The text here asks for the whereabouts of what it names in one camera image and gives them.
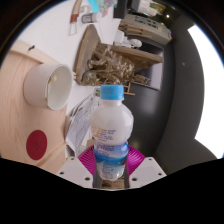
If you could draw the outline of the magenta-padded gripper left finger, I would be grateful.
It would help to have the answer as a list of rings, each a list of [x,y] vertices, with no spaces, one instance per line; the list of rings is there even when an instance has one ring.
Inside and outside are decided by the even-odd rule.
[[[56,175],[81,187],[92,188],[95,169],[94,147],[90,146],[78,157],[70,157]]]

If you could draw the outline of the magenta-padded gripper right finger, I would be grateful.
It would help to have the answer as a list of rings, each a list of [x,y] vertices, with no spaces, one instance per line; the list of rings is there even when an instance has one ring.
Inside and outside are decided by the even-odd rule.
[[[140,188],[165,176],[153,157],[145,157],[134,147],[129,147],[124,173],[126,188]]]

